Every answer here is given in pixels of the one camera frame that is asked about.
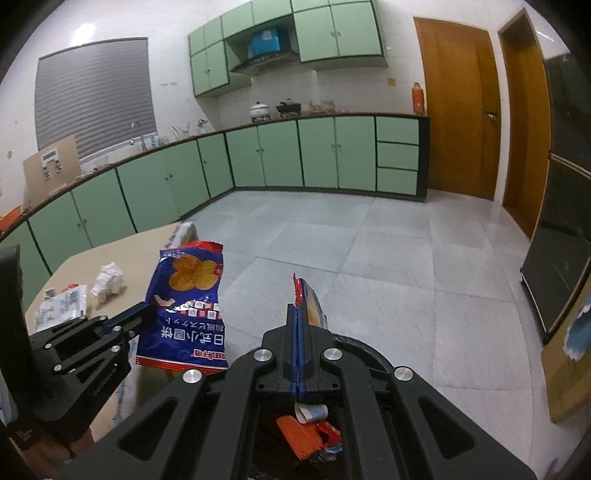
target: window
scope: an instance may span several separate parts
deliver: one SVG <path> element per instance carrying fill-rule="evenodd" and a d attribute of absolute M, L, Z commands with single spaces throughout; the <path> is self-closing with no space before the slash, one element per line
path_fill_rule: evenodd
<path fill-rule="evenodd" d="M 91 43 L 40 58 L 35 127 L 39 150 L 73 134 L 80 158 L 155 133 L 148 39 Z"/>

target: bottle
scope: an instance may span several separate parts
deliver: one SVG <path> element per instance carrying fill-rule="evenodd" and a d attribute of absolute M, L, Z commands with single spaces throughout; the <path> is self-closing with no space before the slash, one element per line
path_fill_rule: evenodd
<path fill-rule="evenodd" d="M 413 113 L 415 115 L 424 115 L 425 114 L 425 94 L 423 93 L 423 89 L 418 84 L 418 82 L 414 82 L 412 91 L 413 91 Z"/>

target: rice cracker bag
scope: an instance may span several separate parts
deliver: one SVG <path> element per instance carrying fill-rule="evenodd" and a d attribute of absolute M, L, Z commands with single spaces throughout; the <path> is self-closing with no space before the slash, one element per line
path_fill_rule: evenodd
<path fill-rule="evenodd" d="M 137 364 L 176 371 L 228 368 L 217 299 L 222 249 L 214 242 L 196 241 L 160 251 L 146 293 L 157 320 L 139 336 Z"/>

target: green cabinet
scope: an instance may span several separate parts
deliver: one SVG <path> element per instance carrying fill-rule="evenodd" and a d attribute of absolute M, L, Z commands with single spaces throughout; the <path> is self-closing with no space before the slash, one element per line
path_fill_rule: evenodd
<path fill-rule="evenodd" d="M 418 145 L 418 120 L 392 116 L 376 117 L 378 142 L 400 142 Z"/>
<path fill-rule="evenodd" d="M 395 168 L 378 168 L 378 191 L 417 194 L 417 172 L 396 170 Z"/>
<path fill-rule="evenodd" d="M 291 15 L 290 0 L 253 0 L 252 15 L 255 25 Z"/>
<path fill-rule="evenodd" d="M 162 155 L 179 216 L 209 200 L 195 140 L 166 148 Z"/>
<path fill-rule="evenodd" d="M 309 10 L 310 8 L 324 7 L 329 4 L 329 0 L 291 0 L 291 7 L 294 12 Z"/>
<path fill-rule="evenodd" d="M 261 147 L 256 128 L 243 128 L 226 134 L 236 187 L 264 187 Z"/>
<path fill-rule="evenodd" d="M 223 40 L 222 35 L 222 17 L 216 17 L 213 20 L 207 22 L 203 26 L 204 33 L 204 47 L 210 47 L 215 43 Z"/>
<path fill-rule="evenodd" d="M 217 197 L 234 186 L 224 135 L 219 134 L 200 138 L 197 143 L 199 144 L 209 195 L 211 198 Z"/>
<path fill-rule="evenodd" d="M 257 128 L 265 184 L 268 187 L 301 187 L 303 184 L 296 122 L 279 122 Z"/>
<path fill-rule="evenodd" d="M 378 142 L 378 167 L 418 170 L 418 145 Z"/>
<path fill-rule="evenodd" d="M 335 118 L 339 188 L 375 191 L 375 127 L 372 116 Z"/>
<path fill-rule="evenodd" d="M 193 76 L 193 93 L 195 96 L 209 90 L 207 53 L 205 50 L 191 57 L 191 75 Z"/>
<path fill-rule="evenodd" d="M 76 187 L 72 195 L 93 247 L 135 233 L 115 170 Z"/>
<path fill-rule="evenodd" d="M 333 118 L 298 120 L 301 162 L 306 187 L 335 189 L 339 186 Z"/>
<path fill-rule="evenodd" d="M 222 14 L 223 37 L 228 38 L 242 30 L 253 27 L 252 2 L 247 2 Z"/>
<path fill-rule="evenodd" d="M 35 245 L 27 222 L 20 224 L 0 244 L 0 248 L 20 245 L 22 270 L 22 309 L 27 310 L 43 285 L 49 280 L 49 272 Z"/>
<path fill-rule="evenodd" d="M 203 27 L 199 27 L 197 30 L 189 34 L 189 55 L 195 55 L 204 49 L 205 31 Z"/>
<path fill-rule="evenodd" d="M 52 272 L 72 255 L 92 248 L 71 192 L 43 207 L 29 222 Z"/>
<path fill-rule="evenodd" d="M 224 42 L 218 42 L 192 56 L 191 73 L 195 96 L 226 85 L 229 79 Z"/>
<path fill-rule="evenodd" d="M 138 232 L 178 219 L 170 179 L 164 167 L 165 150 L 130 161 L 120 167 L 119 178 Z"/>
<path fill-rule="evenodd" d="M 378 24 L 370 2 L 330 7 L 340 57 L 381 55 Z"/>
<path fill-rule="evenodd" d="M 301 61 L 339 56 L 330 7 L 298 12 L 294 20 Z"/>

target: beige table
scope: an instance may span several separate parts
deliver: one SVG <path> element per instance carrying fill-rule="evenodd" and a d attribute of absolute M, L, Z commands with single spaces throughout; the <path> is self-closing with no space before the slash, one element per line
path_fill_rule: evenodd
<path fill-rule="evenodd" d="M 66 260 L 47 281 L 27 313 L 27 328 L 30 333 L 35 328 L 35 312 L 43 300 L 47 288 L 61 291 L 71 283 L 88 285 L 95 283 L 101 266 L 115 262 L 125 276 L 125 291 L 101 305 L 89 296 L 91 306 L 89 317 L 104 314 L 112 317 L 145 299 L 148 283 L 160 257 L 159 250 L 164 247 L 173 234 L 176 224 L 163 226 L 147 232 L 102 245 L 74 255 Z M 134 365 L 135 345 L 132 344 L 130 357 L 132 371 L 111 396 L 91 425 L 95 440 L 103 437 L 122 419 L 128 417 L 139 405 L 153 396 L 168 383 L 163 370 Z"/>

